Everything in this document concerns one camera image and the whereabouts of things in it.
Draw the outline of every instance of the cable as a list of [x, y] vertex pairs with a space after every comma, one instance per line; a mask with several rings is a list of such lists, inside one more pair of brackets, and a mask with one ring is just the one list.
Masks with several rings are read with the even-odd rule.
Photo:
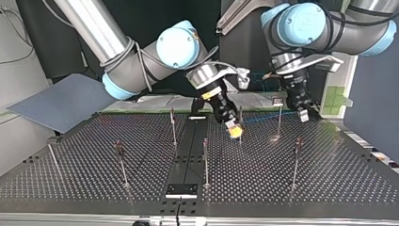
[[154, 56], [150, 55], [145, 50], [141, 50], [141, 51], [146, 57], [150, 58], [151, 60], [155, 61], [157, 64], [162, 65], [162, 66], [164, 66], [166, 68], [169, 68], [169, 69], [172, 69], [172, 70], [190, 70], [190, 69], [193, 69], [193, 68], [197, 68], [199, 65], [205, 63], [206, 60], [208, 60], [210, 57], [212, 57], [217, 52], [218, 48], [219, 48], [218, 46], [215, 46], [214, 48], [212, 48], [211, 51], [209, 51], [208, 55], [203, 60], [201, 60], [200, 62], [198, 62], [196, 64], [193, 64], [193, 65], [190, 65], [188, 67], [183, 67], [183, 68], [178, 68], [178, 69], [169, 67], [167, 64], [163, 63], [159, 59], [157, 59]]
[[[281, 116], [294, 115], [294, 114], [297, 114], [297, 112], [296, 111], [294, 111], [294, 112], [292, 112], [292, 111], [282, 112]], [[270, 120], [270, 119], [273, 119], [273, 118], [276, 118], [276, 117], [279, 117], [279, 114], [269, 114], [269, 115], [257, 117], [257, 118], [254, 118], [254, 119], [246, 120], [246, 121], [244, 121], [244, 124], [252, 124], [252, 123], [259, 122], [259, 121]]]
[[10, 60], [10, 61], [0, 62], [0, 64], [9, 64], [9, 63], [14, 63], [14, 62], [21, 61], [23, 59], [26, 59], [26, 58], [30, 57], [32, 55], [33, 51], [34, 51], [34, 48], [31, 48], [29, 54], [27, 54], [26, 56], [21, 57], [21, 58], [17, 58], [17, 59], [13, 59], [13, 60]]
[[[18, 12], [16, 12], [16, 11], [15, 11], [14, 9], [12, 9], [12, 8], [5, 8], [5, 7], [0, 7], [0, 12], [3, 13], [3, 15], [6, 17], [6, 20], [7, 20], [8, 24], [11, 26], [11, 28], [14, 29], [15, 33], [21, 38], [21, 40], [22, 40], [27, 46], [32, 47], [32, 44], [29, 43], [29, 41], [28, 41], [29, 38], [28, 38], [28, 36], [27, 36], [27, 32], [26, 32], [26, 29], [25, 29], [25, 27], [24, 27], [24, 22], [23, 22], [23, 19], [22, 19], [21, 16], [20, 16], [20, 14], [18, 14]], [[21, 25], [22, 25], [23, 30], [24, 30], [25, 38], [20, 34], [20, 32], [18, 31], [17, 27], [15, 27], [15, 25], [12, 23], [12, 21], [10, 20], [10, 18], [8, 17], [8, 15], [6, 14], [6, 12], [10, 12], [10, 13], [14, 14], [14, 15], [18, 18], [18, 20], [20, 20]]]
[[41, 0], [41, 1], [43, 2], [44, 6], [46, 6], [47, 9], [49, 9], [49, 11], [53, 14], [53, 16], [55, 16], [60, 22], [74, 28], [74, 26], [71, 23], [66, 22], [64, 19], [58, 16], [58, 14], [56, 14], [56, 12], [50, 7], [50, 5], [47, 3], [46, 0]]
[[279, 69], [281, 69], [281, 68], [283, 68], [283, 67], [285, 67], [285, 66], [287, 66], [287, 65], [289, 65], [289, 64], [291, 64], [291, 63], [293, 63], [294, 61], [301, 59], [302, 57], [309, 57], [309, 56], [311, 56], [311, 55], [313, 55], [313, 54], [325, 54], [326, 51], [331, 50], [331, 49], [338, 43], [338, 42], [337, 42], [337, 39], [338, 39], [339, 37], [337, 37], [336, 40], [334, 40], [334, 22], [333, 22], [331, 13], [330, 13], [324, 6], [322, 6], [321, 4], [318, 4], [318, 3], [315, 3], [315, 4], [316, 4], [317, 6], [319, 6], [319, 7], [322, 9], [322, 11], [324, 11], [324, 13], [326, 14], [326, 17], [327, 17], [327, 19], [328, 19], [328, 21], [329, 21], [330, 29], [329, 29], [329, 35], [328, 35], [328, 40], [327, 40], [326, 46], [325, 46], [322, 50], [320, 50], [320, 51], [310, 50], [310, 52], [307, 53], [307, 54], [304, 54], [303, 51], [295, 51], [295, 49], [297, 49], [298, 47], [290, 47], [290, 48], [288, 48], [288, 49], [282, 48], [282, 47], [286, 47], [286, 48], [287, 48], [288, 46], [280, 45], [280, 44], [278, 44], [278, 43], [274, 40], [274, 38], [273, 38], [273, 26], [274, 26], [275, 21], [278, 19], [278, 17], [279, 17], [285, 10], [287, 10], [288, 8], [283, 9], [282, 11], [280, 11], [280, 12], [272, 19], [272, 21], [270, 22], [270, 25], [269, 25], [269, 27], [268, 27], [268, 35], [269, 35], [270, 42], [271, 42], [271, 43], [273, 44], [273, 46], [275, 46], [277, 49], [281, 50], [281, 52], [272, 54], [271, 57], [276, 57], [276, 56], [279, 56], [279, 55], [282, 55], [282, 54], [288, 54], [288, 53], [299, 54], [299, 56], [298, 56], [298, 57], [295, 57], [295, 58], [293, 58], [293, 59], [291, 59], [291, 60], [289, 60], [289, 61], [287, 61], [287, 62], [285, 62], [285, 63], [283, 63], [283, 64], [281, 64], [281, 65], [279, 65], [277, 68], [274, 68], [274, 69], [273, 69], [273, 72], [274, 72], [274, 73], [275, 73], [277, 70], [279, 70]]
[[[30, 47], [30, 51], [29, 51], [29, 53], [28, 53], [26, 56], [23, 56], [23, 57], [17, 58], [17, 59], [12, 59], [12, 60], [8, 60], [8, 61], [0, 62], [0, 65], [1, 65], [1, 64], [9, 64], [9, 63], [18, 62], [18, 61], [21, 61], [21, 60], [24, 60], [24, 59], [30, 57], [30, 56], [33, 54], [33, 52], [34, 52], [35, 49], [33, 48], [32, 44], [29, 43], [29, 41], [28, 41], [27, 32], [26, 32], [26, 29], [25, 29], [25, 27], [24, 27], [24, 22], [23, 22], [23, 20], [22, 20], [22, 18], [21, 18], [21, 16], [20, 16], [20, 14], [19, 14], [17, 11], [15, 11], [14, 9], [12, 9], [12, 8], [6, 8], [6, 7], [1, 7], [1, 6], [0, 6], [0, 12], [3, 13], [3, 15], [5, 15], [5, 17], [6, 17], [7, 21], [8, 21], [8, 24], [11, 26], [11, 28], [13, 28], [13, 29], [15, 30], [15, 32], [16, 32], [17, 35], [18, 35], [18, 37], [19, 37], [26, 45], [28, 45], [28, 46]], [[6, 12], [10, 12], [10, 13], [14, 14], [14, 15], [18, 18], [18, 20], [20, 20], [21, 26], [23, 27], [23, 30], [24, 30], [24, 33], [25, 33], [26, 38], [24, 38], [24, 37], [20, 34], [20, 32], [18, 31], [18, 29], [15, 27], [15, 25], [12, 23], [12, 21], [10, 20], [10, 18], [7, 16]]]
[[384, 19], [384, 20], [377, 21], [377, 22], [355, 22], [355, 21], [347, 21], [347, 20], [345, 20], [345, 19], [339, 18], [339, 17], [337, 17], [337, 16], [331, 14], [331, 18], [334, 19], [334, 20], [336, 20], [336, 21], [338, 21], [338, 22], [341, 22], [341, 23], [344, 23], [344, 24], [359, 25], [359, 26], [380, 25], [380, 24], [384, 24], [384, 23], [386, 23], [386, 22], [389, 22], [390, 20], [394, 20], [394, 19], [396, 19], [397, 17], [399, 17], [399, 12], [396, 12], [395, 14], [393, 14], [393, 15], [392, 15], [391, 17], [389, 17], [389, 18], [386, 18], [386, 19]]
[[[74, 26], [72, 24], [64, 21], [61, 17], [59, 17], [53, 11], [53, 9], [48, 5], [46, 0], [42, 0], [42, 2], [47, 7], [47, 9], [60, 22], [62, 22], [63, 24], [66, 24], [66, 25], [74, 28]], [[201, 60], [200, 62], [198, 62], [196, 64], [190, 65], [188, 67], [172, 68], [172, 67], [169, 67], [168, 65], [166, 65], [165, 63], [163, 63], [162, 61], [160, 61], [159, 59], [155, 58], [154, 56], [150, 55], [145, 50], [141, 49], [139, 44], [136, 41], [132, 40], [130, 37], [127, 37], [127, 39], [128, 39], [128, 45], [127, 45], [126, 49], [121, 54], [119, 54], [118, 56], [110, 59], [109, 61], [107, 61], [105, 63], [100, 63], [100, 66], [104, 68], [104, 71], [106, 73], [112, 72], [113, 70], [115, 70], [121, 64], [121, 62], [130, 54], [130, 52], [136, 46], [137, 56], [138, 56], [138, 60], [140, 62], [141, 71], [143, 72], [143, 77], [144, 77], [144, 80], [146, 82], [146, 85], [147, 85], [147, 88], [149, 89], [149, 91], [152, 91], [152, 86], [151, 86], [151, 83], [150, 83], [150, 79], [148, 78], [149, 75], [146, 73], [146, 70], [145, 70], [145, 62], [144, 62], [144, 59], [143, 59], [143, 55], [145, 55], [149, 59], [155, 61], [157, 64], [159, 64], [159, 65], [161, 65], [163, 67], [172, 69], [172, 70], [190, 70], [190, 69], [197, 68], [199, 65], [202, 65], [202, 64], [219, 64], [219, 65], [224, 65], [226, 67], [232, 68], [235, 72], [238, 73], [237, 69], [235, 67], [233, 67], [232, 65], [230, 65], [230, 64], [223, 63], [223, 62], [215, 62], [215, 61], [206, 62], [209, 58], [211, 58], [216, 53], [216, 51], [218, 50], [218, 46], [214, 47], [203, 60]]]

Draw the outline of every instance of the metal plate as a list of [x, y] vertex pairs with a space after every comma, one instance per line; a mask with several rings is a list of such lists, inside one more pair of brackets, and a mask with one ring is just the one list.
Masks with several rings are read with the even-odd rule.
[[[60, 174], [44, 153], [0, 178], [0, 212], [399, 219], [399, 177], [331, 123], [285, 115], [280, 139], [273, 141], [276, 117], [244, 118], [241, 145], [212, 117], [207, 126], [190, 127], [195, 132], [187, 160], [200, 157], [205, 133], [197, 129], [208, 131], [211, 186], [198, 182], [203, 167], [184, 173], [186, 183], [199, 184], [196, 200], [165, 200], [176, 153], [169, 114], [100, 115], [55, 147]], [[182, 144], [186, 119], [176, 115]], [[304, 144], [292, 192], [297, 137]], [[128, 150], [129, 190], [113, 153], [117, 139]]]
[[[176, 115], [178, 142], [185, 120], [185, 115]], [[126, 149], [124, 164], [130, 188], [123, 186], [114, 151], [119, 139]], [[54, 147], [54, 151], [60, 171], [50, 153], [46, 153], [39, 159], [28, 159], [26, 169], [0, 181], [0, 202], [20, 204], [17, 209], [0, 204], [0, 211], [26, 211], [21, 203], [28, 202], [50, 213], [62, 212], [63, 208], [77, 213], [82, 213], [82, 208], [92, 208], [90, 213], [109, 213], [105, 206], [114, 206], [113, 213], [159, 214], [161, 207], [157, 204], [165, 196], [175, 155], [169, 114], [101, 115]], [[70, 202], [78, 204], [73, 208], [64, 204]]]
[[75, 73], [8, 110], [65, 134], [114, 102], [102, 83]]
[[[211, 187], [200, 216], [399, 218], [399, 177], [331, 123], [283, 116], [275, 141], [278, 118], [244, 117], [242, 145], [209, 120]], [[292, 192], [297, 137], [304, 144]]]

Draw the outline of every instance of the white wall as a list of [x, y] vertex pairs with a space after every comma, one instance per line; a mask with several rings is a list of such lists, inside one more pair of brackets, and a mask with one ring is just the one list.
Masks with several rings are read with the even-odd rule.
[[[0, 6], [17, 9], [15, 0], [0, 0]], [[12, 22], [23, 34], [18, 19]], [[24, 57], [29, 47], [15, 34], [0, 14], [0, 62]], [[23, 117], [6, 111], [6, 107], [48, 88], [36, 54], [10, 64], [0, 64], [0, 175], [21, 163], [46, 144], [54, 132]]]

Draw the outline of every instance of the thin metal rod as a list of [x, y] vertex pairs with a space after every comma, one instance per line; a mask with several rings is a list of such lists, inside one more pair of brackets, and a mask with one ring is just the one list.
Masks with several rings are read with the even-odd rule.
[[51, 144], [48, 144], [47, 146], [48, 146], [49, 149], [50, 149], [50, 153], [51, 153], [51, 156], [53, 157], [54, 163], [56, 164], [56, 168], [57, 168], [57, 170], [58, 170], [58, 173], [59, 173], [59, 175], [60, 175], [61, 178], [62, 178], [61, 168], [59, 167], [58, 161], [56, 160], [56, 155], [55, 155], [55, 153], [54, 153], [53, 147], [51, 146]]
[[282, 105], [279, 107], [279, 127], [277, 129], [277, 137], [279, 138], [279, 131], [281, 129], [281, 116], [282, 116]]
[[293, 177], [293, 184], [291, 186], [291, 195], [290, 199], [294, 196], [294, 190], [296, 187], [296, 175], [298, 171], [298, 164], [299, 164], [299, 158], [302, 153], [302, 139], [298, 137], [295, 141], [295, 167], [294, 167], [294, 177]]
[[173, 110], [173, 108], [170, 110], [170, 122], [172, 123], [172, 129], [173, 129], [173, 144], [176, 146], [176, 145], [177, 145], [177, 139], [176, 139], [176, 126], [175, 126], [174, 110]]
[[[240, 121], [239, 122], [240, 122], [241, 126], [243, 126], [243, 122], [244, 122], [244, 119], [243, 119], [243, 107], [241, 105], [240, 105]], [[240, 145], [243, 143], [242, 137], [243, 137], [243, 135], [240, 136]]]
[[205, 187], [209, 187], [209, 171], [208, 171], [208, 139], [203, 140], [203, 157], [205, 160]]
[[126, 176], [126, 169], [125, 169], [124, 164], [123, 164], [123, 159], [120, 159], [120, 165], [122, 167], [122, 172], [123, 172], [123, 178], [124, 178], [124, 181], [125, 181], [125, 185], [129, 186], [129, 182], [127, 181], [127, 176]]

